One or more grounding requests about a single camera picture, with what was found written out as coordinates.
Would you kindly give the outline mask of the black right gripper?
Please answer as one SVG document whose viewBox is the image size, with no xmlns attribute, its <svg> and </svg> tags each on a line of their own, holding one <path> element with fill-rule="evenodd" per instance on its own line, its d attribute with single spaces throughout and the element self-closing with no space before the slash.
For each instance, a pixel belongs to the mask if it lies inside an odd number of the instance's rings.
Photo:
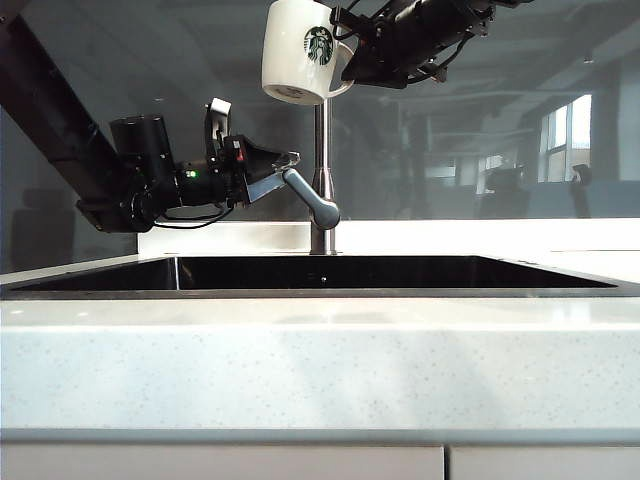
<svg viewBox="0 0 640 480">
<path fill-rule="evenodd" d="M 339 6 L 331 9 L 329 20 L 335 38 L 364 34 L 375 21 Z M 385 88 L 405 88 L 427 79 L 442 83 L 470 40 L 469 24 L 461 17 L 397 17 L 379 28 L 375 39 L 358 41 L 342 80 Z"/>
</svg>

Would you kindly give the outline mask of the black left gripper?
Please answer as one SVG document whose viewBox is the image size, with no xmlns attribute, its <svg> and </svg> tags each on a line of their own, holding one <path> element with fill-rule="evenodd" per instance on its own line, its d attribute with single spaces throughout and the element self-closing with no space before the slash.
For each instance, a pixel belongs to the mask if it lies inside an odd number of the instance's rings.
<svg viewBox="0 0 640 480">
<path fill-rule="evenodd" d="M 285 185 L 283 173 L 300 161 L 295 151 L 280 151 L 247 142 L 243 135 L 218 134 L 229 207 L 248 207 Z"/>
</svg>

